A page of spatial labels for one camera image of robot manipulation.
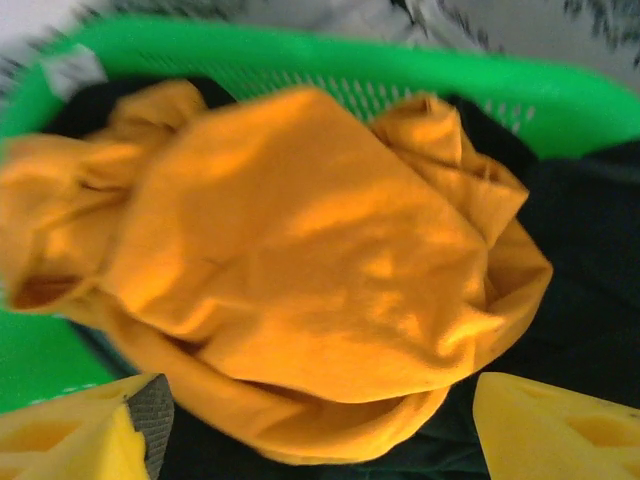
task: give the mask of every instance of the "clothes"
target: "clothes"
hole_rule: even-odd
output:
[[[127,76],[86,87],[77,92],[41,132],[83,138],[107,126],[109,115],[118,100],[165,80],[150,76]],[[235,103],[233,97],[210,78],[189,77],[187,80],[198,89],[208,108]],[[116,378],[138,373],[111,345],[103,332],[76,323],[71,326]]]
[[[484,370],[640,408],[633,368],[640,363],[640,142],[578,161],[533,161],[526,145],[474,104],[448,101],[462,112],[474,147],[530,190],[518,219],[555,270],[532,325]]]
[[[109,115],[121,98],[165,80],[151,76],[124,77],[83,88],[42,129],[42,133],[84,138],[107,127]],[[227,91],[209,78],[188,77],[187,80],[198,89],[208,108],[235,103]]]
[[[170,82],[86,141],[13,142],[13,309],[106,330],[186,408],[296,464],[385,453],[528,327],[551,269],[514,220],[526,191],[450,107],[401,105],[380,140],[314,89],[205,110]]]

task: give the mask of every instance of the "dark clothing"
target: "dark clothing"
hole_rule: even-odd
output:
[[[166,78],[127,77],[91,85],[76,93],[62,111],[42,129],[69,138],[82,138],[107,126],[109,115],[118,100],[160,83]],[[206,77],[187,78],[199,91],[209,108],[235,103],[220,85]]]
[[[79,138],[106,125],[118,98],[161,79],[89,87],[45,132]],[[190,79],[210,108],[234,100],[215,82]],[[640,408],[640,143],[581,161],[538,162],[476,105],[450,97],[475,148],[530,189],[519,219],[555,275],[525,335],[484,371],[501,371]],[[113,371],[134,370],[100,333],[77,327]],[[472,417],[473,375],[436,414],[388,454],[358,465],[295,467],[262,457],[176,406],[164,480],[488,480]]]

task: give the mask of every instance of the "yellow hoodie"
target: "yellow hoodie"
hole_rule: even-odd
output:
[[[529,326],[551,267],[526,197],[433,97],[367,128],[316,89],[206,111],[173,81],[9,145],[0,271],[10,308],[106,331],[264,455],[357,462]]]

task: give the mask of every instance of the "white surface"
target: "white surface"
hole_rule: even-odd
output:
[[[72,7],[80,3],[79,0],[0,0],[0,46],[26,34],[46,33],[48,25],[67,28],[73,23]]]

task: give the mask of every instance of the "green laundry basket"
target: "green laundry basket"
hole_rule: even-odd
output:
[[[208,75],[239,100],[316,85],[362,120],[417,91],[459,93],[543,157],[579,156],[640,137],[636,96],[563,66],[153,17],[95,23],[44,57],[62,58],[78,45],[93,51],[111,78]],[[37,131],[61,108],[42,65],[19,78],[0,138]],[[110,380],[62,320],[0,313],[0,413]]]

